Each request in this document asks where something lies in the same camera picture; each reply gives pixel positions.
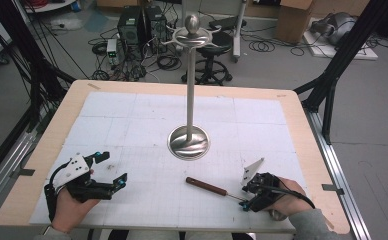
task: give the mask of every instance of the cardboard box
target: cardboard box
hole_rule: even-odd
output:
[[[309,24],[313,6],[313,0],[281,0],[275,38],[299,43]]]
[[[328,13],[345,12],[352,16],[360,16],[369,0],[315,0],[312,17],[324,18]]]

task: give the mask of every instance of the chair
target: chair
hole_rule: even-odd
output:
[[[205,63],[203,69],[196,69],[196,73],[201,73],[201,76],[196,74],[196,84],[219,84],[223,86],[223,81],[231,81],[232,75],[229,74],[228,69],[219,61],[215,61],[214,57],[227,53],[232,48],[232,37],[225,32],[217,32],[213,34],[212,43],[219,47],[205,46],[198,48],[197,52],[205,58],[196,62]],[[182,82],[187,82],[187,74],[181,77]]]

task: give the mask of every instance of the person's hand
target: person's hand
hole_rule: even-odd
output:
[[[98,199],[89,199],[81,203],[74,199],[66,188],[63,188],[57,197],[56,215],[51,226],[57,231],[69,233],[99,202]]]
[[[279,187],[282,189],[290,189],[296,192],[299,192],[306,196],[303,188],[294,180],[278,177],[281,180]],[[305,202],[293,195],[285,194],[278,201],[276,201],[271,206],[267,207],[265,210],[277,210],[278,212],[284,214],[285,216],[290,216],[295,213],[303,212],[312,209],[312,207]]]

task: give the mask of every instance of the wooden handle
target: wooden handle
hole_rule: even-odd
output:
[[[199,180],[194,179],[194,178],[187,177],[187,179],[185,181],[189,184],[196,186],[196,187],[209,190],[211,192],[217,193],[217,194],[222,195],[222,196],[226,196],[228,194],[228,192],[222,188],[215,187],[213,185],[207,184],[205,182],[199,181]]]

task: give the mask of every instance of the gray sleeve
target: gray sleeve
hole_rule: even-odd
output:
[[[72,240],[72,238],[66,233],[50,228],[46,235],[35,236],[34,240]]]
[[[309,211],[293,214],[289,217],[289,220],[296,228],[296,240],[340,239],[337,233],[328,230],[328,227],[325,224],[324,215],[320,209],[312,209]]]

